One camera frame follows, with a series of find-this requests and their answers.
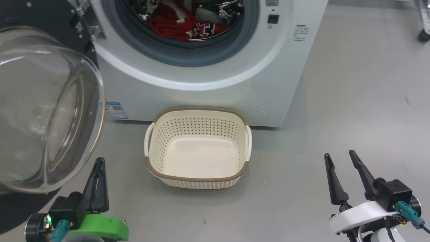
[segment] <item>basket bottom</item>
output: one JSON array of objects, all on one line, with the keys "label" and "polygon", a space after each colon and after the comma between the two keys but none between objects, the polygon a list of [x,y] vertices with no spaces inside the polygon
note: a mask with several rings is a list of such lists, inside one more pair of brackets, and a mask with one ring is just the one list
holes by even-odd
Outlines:
[{"label": "basket bottom", "polygon": [[166,148],[163,168],[164,174],[176,177],[231,177],[241,169],[239,147],[225,137],[177,136]]}]

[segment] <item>blue sticker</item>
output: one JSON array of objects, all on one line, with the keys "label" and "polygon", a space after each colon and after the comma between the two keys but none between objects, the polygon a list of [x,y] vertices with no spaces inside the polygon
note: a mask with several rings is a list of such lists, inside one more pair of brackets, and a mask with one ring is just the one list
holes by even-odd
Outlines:
[{"label": "blue sticker", "polygon": [[129,119],[119,102],[106,102],[106,116],[111,119]]}]

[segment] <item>perforated basket wall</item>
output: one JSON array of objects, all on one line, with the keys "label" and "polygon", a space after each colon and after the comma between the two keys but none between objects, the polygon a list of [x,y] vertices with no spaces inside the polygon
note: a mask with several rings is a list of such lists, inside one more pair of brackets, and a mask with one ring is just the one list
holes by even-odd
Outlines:
[{"label": "perforated basket wall", "polygon": [[[199,135],[231,140],[238,150],[237,173],[229,177],[194,178],[165,174],[166,149],[175,137]],[[221,189],[236,184],[245,172],[252,148],[252,135],[239,113],[229,109],[186,107],[161,113],[145,135],[145,156],[150,172],[169,186],[189,189]]]}]

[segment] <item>red cloth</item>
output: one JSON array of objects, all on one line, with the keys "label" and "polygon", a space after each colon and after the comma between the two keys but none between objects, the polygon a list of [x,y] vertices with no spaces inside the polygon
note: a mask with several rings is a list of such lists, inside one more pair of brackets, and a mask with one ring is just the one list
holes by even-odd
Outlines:
[{"label": "red cloth", "polygon": [[175,0],[175,3],[187,16],[180,20],[174,9],[160,2],[158,4],[158,13],[149,21],[157,36],[187,41],[191,38],[207,38],[227,30],[227,27],[221,24],[213,24],[207,21],[197,22],[194,14],[184,8],[183,0]]}]

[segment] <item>gray rubber seal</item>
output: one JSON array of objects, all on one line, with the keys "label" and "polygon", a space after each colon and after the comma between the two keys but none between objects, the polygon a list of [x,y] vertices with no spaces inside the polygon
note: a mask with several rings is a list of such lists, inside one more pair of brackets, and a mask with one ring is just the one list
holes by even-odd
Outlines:
[{"label": "gray rubber seal", "polygon": [[159,38],[128,9],[125,0],[103,0],[103,8],[121,38],[142,54],[169,65],[201,67],[226,60],[239,52],[257,27],[259,1],[245,0],[245,14],[226,33],[206,41]]}]

